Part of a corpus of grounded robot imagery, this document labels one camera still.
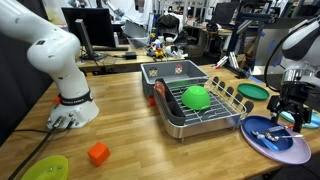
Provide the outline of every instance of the bottle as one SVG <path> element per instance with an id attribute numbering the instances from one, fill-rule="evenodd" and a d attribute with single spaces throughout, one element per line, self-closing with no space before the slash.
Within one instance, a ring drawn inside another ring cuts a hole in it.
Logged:
<path id="1" fill-rule="evenodd" d="M 116 47 L 119 47 L 119 38 L 118 38 L 117 32 L 114 32 L 113 36 L 114 36 L 114 42 L 116 44 Z"/>

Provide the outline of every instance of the metal dish rack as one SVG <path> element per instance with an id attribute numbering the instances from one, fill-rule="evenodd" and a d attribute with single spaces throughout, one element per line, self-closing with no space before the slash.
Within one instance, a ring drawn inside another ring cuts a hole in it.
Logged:
<path id="1" fill-rule="evenodd" d="M 155 100 L 166 126 L 167 132 L 174 138 L 184 138 L 201 133 L 235 127 L 246 107 L 237 98 L 228 93 L 216 82 L 208 80 L 203 83 L 180 84 L 165 83 L 166 100 L 155 91 Z M 183 92 L 190 86 L 199 85 L 207 89 L 211 105 L 205 110 L 192 110 L 181 102 Z"/>

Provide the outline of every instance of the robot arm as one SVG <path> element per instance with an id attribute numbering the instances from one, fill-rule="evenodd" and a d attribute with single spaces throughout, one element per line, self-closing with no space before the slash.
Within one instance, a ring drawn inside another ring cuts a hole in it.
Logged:
<path id="1" fill-rule="evenodd" d="M 51 111 L 47 126 L 64 117 L 62 127 L 72 121 L 82 127 L 99 112 L 84 74 L 75 64 L 80 42 L 76 36 L 40 18 L 16 0 L 0 1 L 0 31 L 31 43 L 27 57 L 40 71 L 48 73 L 57 85 L 61 102 Z"/>
<path id="2" fill-rule="evenodd" d="M 319 46 L 319 18 L 309 21 L 307 26 L 294 32 L 283 43 L 282 52 L 287 67 L 282 77 L 280 95 L 271 97 L 267 107 L 273 123 L 277 122 L 282 111 L 293 116 L 293 130 L 296 132 L 301 131 L 302 124 L 310 123 L 312 109 L 305 108 L 303 104 L 313 89 L 320 88 L 320 80 L 316 77 L 320 69 Z"/>

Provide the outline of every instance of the orange cube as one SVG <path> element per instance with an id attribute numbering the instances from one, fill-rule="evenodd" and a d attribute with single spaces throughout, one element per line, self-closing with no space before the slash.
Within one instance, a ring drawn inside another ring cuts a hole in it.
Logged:
<path id="1" fill-rule="evenodd" d="M 109 148 L 101 142 L 97 142 L 87 153 L 91 162 L 96 166 L 100 166 L 110 156 Z"/>

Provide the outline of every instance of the green plate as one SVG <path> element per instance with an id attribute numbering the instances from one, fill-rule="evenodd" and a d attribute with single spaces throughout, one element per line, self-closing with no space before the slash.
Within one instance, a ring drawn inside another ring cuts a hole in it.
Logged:
<path id="1" fill-rule="evenodd" d="M 22 180 L 67 180 L 68 160 L 61 155 L 46 157 L 34 164 L 21 178 Z"/>
<path id="2" fill-rule="evenodd" d="M 266 100 L 270 96 L 269 92 L 262 87 L 249 83 L 239 84 L 238 91 L 244 97 L 259 101 Z"/>

